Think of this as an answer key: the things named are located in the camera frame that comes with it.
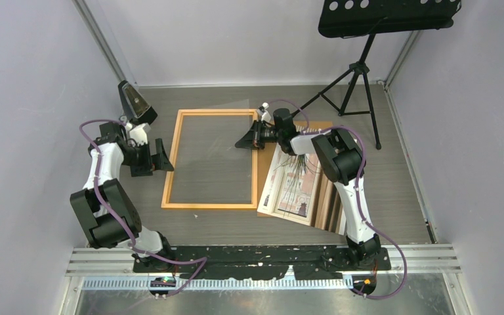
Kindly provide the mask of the orange wooden picture frame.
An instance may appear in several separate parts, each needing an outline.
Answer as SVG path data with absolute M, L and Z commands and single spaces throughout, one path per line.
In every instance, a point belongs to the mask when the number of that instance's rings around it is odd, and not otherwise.
M 258 205 L 258 153 L 234 147 L 252 109 L 182 109 L 177 113 L 161 207 L 254 210 Z

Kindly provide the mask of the clear acrylic sheet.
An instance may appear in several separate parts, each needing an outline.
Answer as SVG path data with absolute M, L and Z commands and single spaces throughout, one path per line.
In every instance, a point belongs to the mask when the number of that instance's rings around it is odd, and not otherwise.
M 172 175 L 171 203 L 252 203 L 252 162 L 249 149 L 235 143 L 249 130 L 249 101 L 203 107 L 209 114 L 183 114 Z

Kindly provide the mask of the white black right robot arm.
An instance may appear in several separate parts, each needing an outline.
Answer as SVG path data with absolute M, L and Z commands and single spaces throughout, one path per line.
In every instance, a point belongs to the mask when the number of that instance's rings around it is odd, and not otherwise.
M 235 147 L 262 150 L 267 143 L 276 143 L 289 156 L 315 154 L 341 200 L 348 263 L 360 270 L 367 268 L 379 254 L 381 241 L 371 223 L 364 193 L 366 155 L 360 135 L 343 125 L 299 131 L 286 108 L 273 113 L 258 108 L 257 113 L 260 117 Z

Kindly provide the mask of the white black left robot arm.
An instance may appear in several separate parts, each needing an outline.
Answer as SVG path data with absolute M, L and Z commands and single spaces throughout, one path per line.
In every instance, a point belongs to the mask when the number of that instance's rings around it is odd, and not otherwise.
M 70 196 L 71 207 L 88 244 L 94 249 L 126 248 L 145 265 L 160 272 L 175 263 L 167 238 L 142 224 L 140 215 L 120 183 L 120 169 L 128 166 L 132 177 L 151 176 L 154 171 L 173 171 L 162 140 L 156 139 L 157 152 L 150 151 L 148 123 L 99 119 L 100 136 L 88 140 L 91 157 L 89 177 L 80 191 Z

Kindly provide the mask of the black metronome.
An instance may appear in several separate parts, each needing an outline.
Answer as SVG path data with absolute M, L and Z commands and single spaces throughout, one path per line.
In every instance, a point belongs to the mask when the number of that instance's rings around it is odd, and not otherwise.
M 121 81 L 117 90 L 124 116 L 128 122 L 135 125 L 143 123 L 151 125 L 157 119 L 157 112 L 128 81 Z

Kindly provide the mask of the black music stand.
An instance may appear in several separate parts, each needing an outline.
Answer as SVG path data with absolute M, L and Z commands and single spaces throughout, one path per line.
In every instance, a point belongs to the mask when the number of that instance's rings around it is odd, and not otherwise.
M 318 33 L 330 39 L 366 37 L 366 43 L 359 59 L 351 63 L 347 71 L 295 110 L 292 116 L 295 117 L 319 98 L 324 99 L 333 107 L 339 116 L 368 114 L 373 127 L 375 148 L 380 150 L 381 140 L 369 87 L 369 67 L 366 64 L 376 35 L 450 28 L 453 26 L 453 16 L 460 11 L 461 7 L 461 1 L 324 1 L 318 22 Z M 352 77 L 347 92 L 341 105 L 337 105 L 326 96 L 326 93 L 348 75 Z M 363 79 L 365 85 L 368 110 L 347 113 L 346 108 L 354 86 L 360 78 Z

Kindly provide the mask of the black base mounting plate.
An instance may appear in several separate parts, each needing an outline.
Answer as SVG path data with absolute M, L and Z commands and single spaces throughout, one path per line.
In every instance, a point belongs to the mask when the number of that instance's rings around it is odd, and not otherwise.
M 273 280 L 292 271 L 298 280 L 332 280 L 341 272 L 388 271 L 388 251 L 379 250 L 372 259 L 353 262 L 348 247 L 340 245 L 258 245 L 258 246 L 178 246 L 170 256 L 189 265 L 170 265 L 154 258 L 135 261 L 136 273 L 166 272 L 187 280 L 200 265 L 195 261 L 206 257 L 197 280 Z

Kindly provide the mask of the aluminium rail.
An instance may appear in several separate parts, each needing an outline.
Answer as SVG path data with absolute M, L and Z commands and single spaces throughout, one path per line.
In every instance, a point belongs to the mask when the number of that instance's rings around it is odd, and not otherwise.
M 459 273 L 451 245 L 385 245 L 369 262 L 354 266 L 343 245 L 179 246 L 174 248 L 181 265 L 154 267 L 136 259 L 126 249 L 74 249 L 67 267 L 69 276 L 182 275 L 197 272 L 201 279 L 324 278 L 331 274 L 368 275 Z

